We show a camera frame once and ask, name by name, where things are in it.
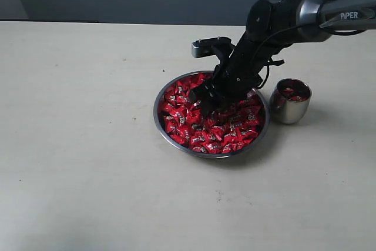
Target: bowl rim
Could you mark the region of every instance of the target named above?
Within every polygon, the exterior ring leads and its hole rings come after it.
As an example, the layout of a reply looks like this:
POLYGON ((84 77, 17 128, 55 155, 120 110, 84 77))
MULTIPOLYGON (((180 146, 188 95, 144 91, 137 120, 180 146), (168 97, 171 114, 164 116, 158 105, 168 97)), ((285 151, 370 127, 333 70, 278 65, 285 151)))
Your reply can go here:
POLYGON ((178 76, 177 78, 174 78, 173 80, 171 80, 170 82, 168 82, 162 89, 161 91, 158 93, 156 99, 155 99, 155 102, 154 102, 154 107, 153 107, 153 117, 154 117, 154 123, 159 131, 159 133, 164 137, 165 140, 167 140, 172 146, 174 146, 175 148, 178 148, 186 153, 189 153, 191 155, 194 155, 194 156, 198 156, 198 157, 201 157, 201 158, 206 158, 206 159, 221 159, 221 158, 228 158, 230 156, 234 156, 234 155, 238 155, 242 152, 245 152, 249 149, 251 149, 253 146, 255 146, 257 143, 259 143, 259 141, 265 136, 267 130, 268 130, 268 127, 269 127, 269 123, 270 123, 270 113, 269 113, 269 107, 268 107, 268 104, 264 98, 264 96, 261 94, 261 92, 259 90, 257 90, 256 88, 253 88, 252 91, 254 91, 255 94, 257 94, 259 96, 259 98, 261 99, 262 103, 263 103, 263 106, 264 106, 264 110, 265 110, 265 124, 264 124, 264 127, 263 129, 261 130, 260 134, 258 135, 258 137, 255 138, 254 141, 252 141, 249 145, 243 147, 242 149, 240 150, 236 150, 236 151, 232 151, 232 152, 229 152, 229 153, 219 153, 219 154, 210 154, 210 153, 201 153, 201 152, 196 152, 196 151, 193 151, 187 147, 184 147, 180 144, 178 144, 175 140, 173 140, 166 132, 165 132, 165 129, 163 129, 160 121, 159 121, 159 117, 158 117, 158 107, 159 107, 159 103, 160 103, 160 100, 162 98, 162 96, 164 95, 166 89, 173 83, 175 83, 176 81, 180 80, 180 79, 183 79, 187 76, 192 76, 192 75, 197 75, 198 73, 213 73, 213 71, 194 71, 194 72, 189 72, 189 73, 186 73, 186 74, 183 74, 181 76, 178 76))

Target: robotic arm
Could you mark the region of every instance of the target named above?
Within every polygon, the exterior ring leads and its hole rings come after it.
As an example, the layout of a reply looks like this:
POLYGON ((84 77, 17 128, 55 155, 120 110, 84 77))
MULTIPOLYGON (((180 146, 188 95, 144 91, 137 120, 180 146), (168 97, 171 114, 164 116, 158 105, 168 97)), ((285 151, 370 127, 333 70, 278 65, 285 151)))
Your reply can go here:
POLYGON ((261 88, 263 67, 279 66, 272 56, 299 42, 323 42, 332 35, 355 35, 376 29, 376 0, 259 0, 251 8, 246 31, 236 46, 218 37, 192 43, 195 58, 216 55, 220 63, 213 77, 190 92, 192 102, 201 101, 204 116, 227 109, 261 88))

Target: table surface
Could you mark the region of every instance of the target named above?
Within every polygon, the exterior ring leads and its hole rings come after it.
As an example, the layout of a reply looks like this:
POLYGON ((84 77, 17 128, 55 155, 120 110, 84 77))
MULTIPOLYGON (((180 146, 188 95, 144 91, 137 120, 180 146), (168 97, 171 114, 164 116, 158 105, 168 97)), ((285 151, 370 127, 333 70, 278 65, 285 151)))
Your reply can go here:
POLYGON ((247 154, 192 157, 156 130, 191 42, 243 27, 0 23, 0 250, 374 250, 375 32, 296 44, 277 81, 313 97, 247 154))

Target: metal bowl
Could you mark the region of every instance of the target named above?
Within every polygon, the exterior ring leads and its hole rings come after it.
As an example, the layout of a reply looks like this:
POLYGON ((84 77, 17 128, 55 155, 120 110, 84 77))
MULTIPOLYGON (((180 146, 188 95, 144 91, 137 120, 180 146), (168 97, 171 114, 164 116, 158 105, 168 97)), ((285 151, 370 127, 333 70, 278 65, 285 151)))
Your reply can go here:
POLYGON ((158 111, 159 111, 159 105, 163 102, 163 95, 165 94, 166 89, 170 85, 172 85, 173 83, 175 83, 175 82, 177 82, 177 81, 179 81, 179 80, 181 80, 181 79, 183 79, 187 76, 196 75, 198 73, 213 73, 213 71, 199 71, 199 72, 191 72, 191 73, 186 73, 185 75, 181 75, 181 76, 177 77, 176 79, 173 79, 172 81, 170 81, 164 88, 162 88, 162 90, 157 95, 157 98, 155 99, 155 103, 154 103, 154 108, 153 108, 153 116, 154 116, 155 125, 157 126, 160 134, 164 137, 165 140, 167 140, 174 147, 176 147, 176 148, 178 148, 178 149, 180 149, 180 150, 182 150, 186 153, 189 153, 189 154, 192 154, 194 156, 201 157, 201 158, 208 158, 208 159, 227 158, 227 157, 234 156, 236 154, 239 154, 239 153, 242 153, 242 152, 245 152, 245 151, 251 149, 253 146, 255 146, 265 136, 266 131, 269 127, 269 121, 270 121, 268 104, 267 104, 266 100, 264 99, 263 95, 256 89, 252 89, 252 91, 260 98, 260 100, 263 103, 264 108, 261 109, 261 111, 264 111, 264 114, 265 114, 265 124, 264 124, 263 129, 259 133, 258 137, 256 137, 249 145, 243 147, 240 150, 232 151, 232 152, 229 152, 229 153, 221 153, 221 154, 200 153, 200 152, 193 151, 193 150, 191 150, 187 147, 184 147, 184 146, 178 144, 175 140, 173 140, 165 132, 165 129, 164 129, 164 126, 163 126, 164 121, 163 121, 162 115, 158 111))

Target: metal cup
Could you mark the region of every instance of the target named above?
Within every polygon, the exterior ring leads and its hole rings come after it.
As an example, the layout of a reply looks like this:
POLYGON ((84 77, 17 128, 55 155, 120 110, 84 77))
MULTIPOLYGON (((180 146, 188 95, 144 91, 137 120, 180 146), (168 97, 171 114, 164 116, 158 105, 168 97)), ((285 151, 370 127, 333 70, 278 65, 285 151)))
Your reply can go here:
POLYGON ((270 97, 269 108, 271 117, 281 123, 297 123, 308 109, 312 96, 310 87, 298 79, 283 79, 277 83, 270 97), (292 101, 284 91, 290 88, 297 96, 304 98, 302 101, 292 101))

